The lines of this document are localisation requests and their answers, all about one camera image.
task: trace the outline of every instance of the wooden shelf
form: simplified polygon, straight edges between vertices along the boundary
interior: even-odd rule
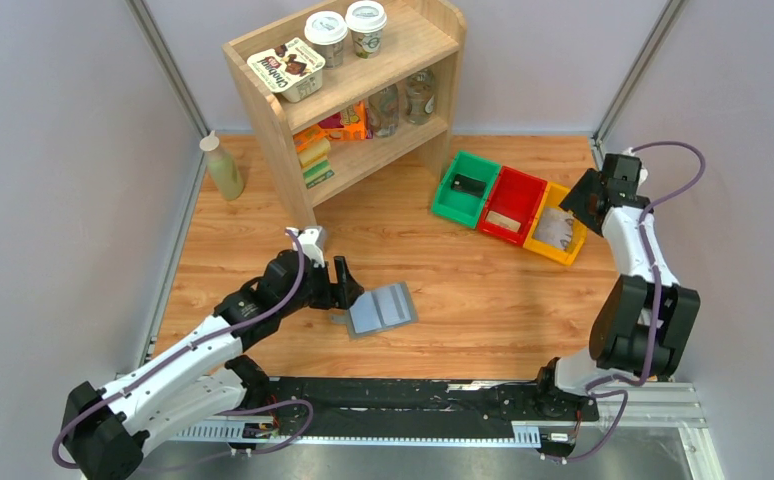
[[[319,205],[448,129],[449,124],[435,115],[424,125],[402,120],[392,137],[331,142],[328,163],[334,176],[308,190],[311,202]]]
[[[279,99],[293,133],[336,113],[458,51],[460,44],[401,1],[384,2],[384,27],[378,56],[363,59],[346,37],[343,65],[322,71],[322,88],[297,103]]]
[[[381,0],[387,13],[381,51],[362,59],[346,39],[343,65],[323,71],[322,88],[298,103],[273,95],[246,65],[251,55],[303,37],[307,18],[330,10],[345,13],[354,0],[325,0],[222,45],[234,85],[249,114],[278,200],[298,225],[317,225],[314,206],[342,192],[400,156],[417,157],[437,178],[449,166],[449,141],[463,59],[466,21],[448,0]],[[305,186],[293,134],[363,100],[413,72],[431,67],[437,88],[434,117],[425,125],[402,122],[389,138],[332,145],[328,155],[334,177]]]

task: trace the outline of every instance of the wood surface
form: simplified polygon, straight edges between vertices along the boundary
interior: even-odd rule
[[[354,185],[379,168],[384,167],[423,143],[448,130],[449,125],[437,115],[424,125],[412,125],[400,120],[396,133],[386,138],[357,142],[331,142],[328,162],[334,170],[330,181],[308,189],[311,202],[319,205]],[[447,152],[437,161],[445,163]]]
[[[354,55],[351,35],[347,36],[343,65],[323,70],[322,88],[297,103],[270,93],[246,65],[246,59],[254,53],[303,37],[305,22],[314,12],[333,10],[345,14],[351,3],[349,0],[322,2],[223,45],[237,91],[269,161],[279,200],[298,224],[316,223],[314,206],[424,142],[432,144],[420,150],[420,154],[437,178],[445,171],[448,161],[449,130],[459,76],[456,70],[460,68],[466,32],[460,10],[448,2],[382,1],[387,25],[379,54],[371,59],[358,58]],[[308,191],[292,146],[292,134],[432,64],[442,83],[436,108],[443,115],[423,127],[404,124],[394,138],[368,142],[367,149],[360,145],[338,149],[329,156],[334,181]]]
[[[205,178],[156,353],[187,334],[228,293],[259,276],[293,226],[253,137],[223,137],[246,180],[225,202]],[[458,149],[572,186],[593,166],[584,137],[454,137]],[[327,254],[346,256],[376,288],[406,281],[420,320],[358,340],[328,313],[302,310],[249,350],[269,375],[533,379],[552,357],[587,344],[617,273],[589,234],[571,267],[431,213],[435,179],[412,155],[316,208]]]

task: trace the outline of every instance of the yellow bin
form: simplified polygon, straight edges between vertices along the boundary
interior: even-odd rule
[[[540,217],[543,216],[546,207],[561,210],[558,205],[560,205],[561,201],[568,193],[570,193],[570,189],[567,187],[563,187],[553,182],[546,183],[546,191],[543,193],[543,200],[540,202],[540,208],[537,209],[537,213],[534,216],[534,222],[531,223],[528,236],[522,246],[522,248],[525,248],[526,250],[539,253],[544,257],[551,258],[566,266],[572,265],[576,255],[578,255],[578,252],[581,250],[581,246],[584,245],[584,239],[587,238],[587,227],[578,220],[573,221],[572,240],[570,240],[570,243],[565,250],[561,250],[560,248],[541,242],[540,240],[535,240],[534,230],[537,228],[537,224],[540,223]]]

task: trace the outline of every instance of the white bottle cap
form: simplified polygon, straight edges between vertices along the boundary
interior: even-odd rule
[[[377,32],[387,24],[387,14],[380,3],[362,0],[349,5],[346,24],[358,33]]]
[[[348,34],[349,27],[337,12],[316,12],[305,22],[305,38],[316,45],[334,45]]]
[[[210,135],[201,139],[199,148],[201,148],[203,152],[212,152],[219,148],[219,137],[216,136],[216,130],[212,130]]]

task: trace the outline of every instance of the gray floor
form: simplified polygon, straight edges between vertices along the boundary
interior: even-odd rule
[[[600,438],[583,428],[576,453]],[[213,443],[167,442],[143,467],[175,466],[224,451]],[[222,458],[176,473],[137,473],[132,479],[690,479],[677,431],[620,429],[595,457],[559,466],[534,450],[511,448],[377,447],[293,445],[253,458]]]

